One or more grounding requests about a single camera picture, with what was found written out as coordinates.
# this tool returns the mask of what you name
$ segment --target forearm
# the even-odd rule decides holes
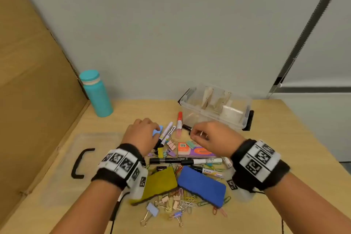
[[[104,233],[121,190],[103,180],[95,180],[61,218],[52,234]]]
[[[292,173],[265,193],[293,233],[351,233],[351,220]]]

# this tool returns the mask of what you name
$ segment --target wooden table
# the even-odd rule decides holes
[[[50,177],[64,156],[73,139],[80,133],[124,132],[136,118],[149,117],[160,125],[175,122],[180,109],[176,101],[124,100],[114,102],[114,113],[107,118],[95,115],[92,106],[84,112],[72,134],[61,148],[58,157],[44,179],[27,196],[0,234],[49,233],[53,226],[68,210],[68,206],[46,208],[40,204],[40,196]],[[351,217],[351,176],[307,130],[281,100],[254,100],[255,115],[251,131],[244,131],[246,138],[262,139],[280,152],[292,171],[321,196]],[[188,138],[183,131],[182,139]],[[223,208],[228,218],[212,214],[212,207],[206,205],[185,213],[183,228],[176,220],[168,221],[161,212],[152,218],[147,227],[141,228],[139,221],[144,217],[146,204],[137,207],[124,202],[120,207],[114,226],[114,233],[255,233],[280,234],[281,218],[263,194],[256,194],[249,203],[234,198]],[[106,232],[110,232],[109,223]],[[291,233],[285,225],[285,232]]]

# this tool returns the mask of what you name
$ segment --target finger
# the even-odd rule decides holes
[[[153,130],[161,130],[160,126],[156,122],[152,122],[150,126],[152,127]]]
[[[160,134],[156,133],[153,137],[152,137],[152,144],[155,146],[156,143],[158,142],[158,139],[160,138]]]
[[[205,132],[207,133],[208,130],[208,122],[200,122],[194,125],[194,127],[191,129],[190,135],[196,135],[198,132]]]
[[[211,143],[198,135],[190,135],[190,138],[199,145],[210,151]]]
[[[134,124],[133,125],[139,125],[141,123],[141,119],[140,118],[137,118],[135,121],[134,121]]]
[[[142,124],[150,124],[150,123],[152,123],[152,121],[148,117],[144,118],[142,121]]]

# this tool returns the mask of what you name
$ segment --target water bottle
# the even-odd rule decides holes
[[[97,70],[86,70],[79,77],[97,116],[107,117],[111,115],[113,108],[99,72]]]

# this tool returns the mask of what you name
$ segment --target left hand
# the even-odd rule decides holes
[[[129,125],[122,139],[122,143],[134,145],[142,156],[146,156],[156,145],[160,134],[152,136],[153,130],[160,130],[160,126],[151,119],[136,119]]]

